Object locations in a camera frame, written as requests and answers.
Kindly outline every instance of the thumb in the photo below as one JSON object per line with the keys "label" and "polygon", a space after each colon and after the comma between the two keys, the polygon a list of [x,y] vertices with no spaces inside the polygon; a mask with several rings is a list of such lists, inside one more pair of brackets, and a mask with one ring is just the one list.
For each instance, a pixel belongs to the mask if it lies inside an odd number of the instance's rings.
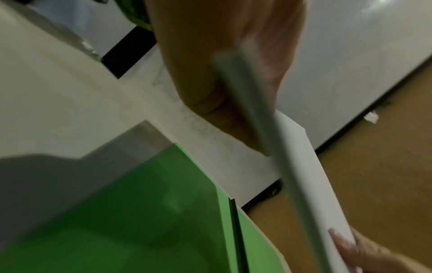
{"label": "thumb", "polygon": [[407,273],[405,264],[387,248],[367,239],[352,230],[356,245],[352,244],[334,229],[330,236],[345,262],[357,266],[369,273]]}

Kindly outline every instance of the brown floor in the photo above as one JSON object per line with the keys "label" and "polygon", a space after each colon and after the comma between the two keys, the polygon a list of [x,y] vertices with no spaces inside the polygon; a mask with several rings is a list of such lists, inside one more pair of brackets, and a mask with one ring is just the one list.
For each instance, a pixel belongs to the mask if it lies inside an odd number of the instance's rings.
{"label": "brown floor", "polygon": [[[377,124],[361,121],[319,159],[353,227],[432,267],[432,65],[376,112]],[[283,193],[249,216],[293,273],[317,272]]]}

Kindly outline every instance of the hand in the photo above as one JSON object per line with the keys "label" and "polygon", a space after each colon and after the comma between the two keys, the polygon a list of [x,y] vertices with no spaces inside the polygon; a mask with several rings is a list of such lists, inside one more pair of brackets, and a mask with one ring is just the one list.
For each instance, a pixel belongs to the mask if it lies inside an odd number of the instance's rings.
{"label": "hand", "polygon": [[330,235],[344,261],[353,267],[360,267],[364,273],[432,273],[424,265],[364,237],[351,229],[356,245],[351,244],[333,229]]}
{"label": "hand", "polygon": [[306,0],[144,0],[166,67],[183,102],[253,149],[260,145],[211,67],[216,52],[253,39],[273,105],[306,16]]}

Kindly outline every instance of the small white debris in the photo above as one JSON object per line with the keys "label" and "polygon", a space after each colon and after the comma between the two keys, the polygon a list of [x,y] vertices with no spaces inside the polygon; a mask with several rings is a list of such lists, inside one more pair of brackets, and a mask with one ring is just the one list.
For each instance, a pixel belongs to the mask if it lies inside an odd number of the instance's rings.
{"label": "small white debris", "polygon": [[378,114],[375,111],[369,112],[366,116],[363,117],[365,120],[376,124],[378,121]]}

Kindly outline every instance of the green object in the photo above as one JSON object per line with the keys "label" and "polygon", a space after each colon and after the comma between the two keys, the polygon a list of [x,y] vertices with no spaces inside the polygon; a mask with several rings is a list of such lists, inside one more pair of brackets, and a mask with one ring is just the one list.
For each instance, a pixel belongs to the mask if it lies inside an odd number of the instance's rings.
{"label": "green object", "polygon": [[153,31],[144,0],[115,0],[124,15],[135,25]]}
{"label": "green object", "polygon": [[[282,273],[239,210],[251,273]],[[0,254],[2,273],[237,273],[228,197],[176,144]]]}

